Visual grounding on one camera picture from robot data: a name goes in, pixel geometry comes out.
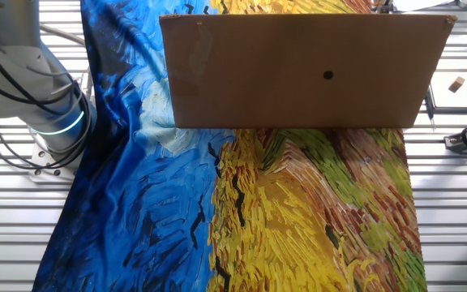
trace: cloth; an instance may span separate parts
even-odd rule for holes
[[[174,127],[158,17],[363,0],[82,1],[98,119],[34,291],[426,290],[400,130]]]

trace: small wooden block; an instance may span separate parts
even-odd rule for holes
[[[459,88],[462,87],[464,82],[465,82],[465,79],[459,76],[457,77],[457,79],[455,79],[455,81],[453,81],[452,85],[450,85],[450,88],[448,88],[448,90],[455,93],[457,92],[457,90],[459,90]]]

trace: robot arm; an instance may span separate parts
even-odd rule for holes
[[[0,118],[9,117],[43,138],[59,162],[45,166],[50,169],[76,159],[95,117],[76,82],[41,42],[38,0],[0,0]]]

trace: aluminum grating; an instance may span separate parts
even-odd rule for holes
[[[41,1],[41,21],[84,37],[79,1]],[[418,13],[459,17],[436,74],[467,80],[467,10],[452,4]],[[88,68],[85,48],[43,33],[43,42],[75,78]],[[443,137],[467,127],[467,115],[435,115],[437,131],[421,113],[405,130],[419,230],[431,292],[467,292],[467,156],[445,150]],[[4,137],[21,155],[31,156],[33,140],[17,118],[0,119]],[[28,172],[0,159],[0,291],[30,291],[68,184],[38,186]]]

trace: cardboard box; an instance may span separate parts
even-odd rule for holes
[[[449,15],[160,18],[181,128],[411,127]]]

